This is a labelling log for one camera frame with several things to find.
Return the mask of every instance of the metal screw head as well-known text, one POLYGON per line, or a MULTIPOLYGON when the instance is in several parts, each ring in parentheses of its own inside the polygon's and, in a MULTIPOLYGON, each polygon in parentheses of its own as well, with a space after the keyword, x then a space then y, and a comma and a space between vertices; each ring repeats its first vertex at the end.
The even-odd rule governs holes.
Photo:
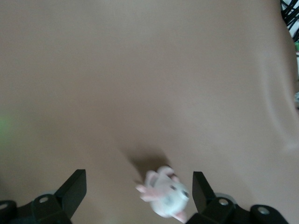
POLYGON ((257 210, 258 210, 260 213, 262 213, 263 215, 268 215, 268 214, 270 214, 269 210, 266 209, 265 207, 262 207, 262 206, 261 206, 261 207, 258 207, 257 210))
POLYGON ((40 203, 44 203, 48 200, 48 197, 42 197, 41 199, 39 199, 40 203))
POLYGON ((0 210, 1 210, 1 209, 5 209, 7 206, 8 206, 7 203, 0 205, 0 210))
POLYGON ((221 205, 224 205, 224 206, 228 205, 228 201, 225 200, 224 198, 220 199, 220 200, 219 200, 219 203, 220 203, 221 205))

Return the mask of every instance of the tan fabric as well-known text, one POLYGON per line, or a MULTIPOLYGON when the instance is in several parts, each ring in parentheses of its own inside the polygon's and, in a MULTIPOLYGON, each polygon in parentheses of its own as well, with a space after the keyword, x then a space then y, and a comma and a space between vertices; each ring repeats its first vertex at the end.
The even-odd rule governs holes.
MULTIPOLYGON (((85 168, 75 224, 175 224, 139 198, 170 164, 298 223, 297 65, 278 0, 0 1, 0 200, 85 168)), ((196 212, 193 200, 187 215, 196 212)))

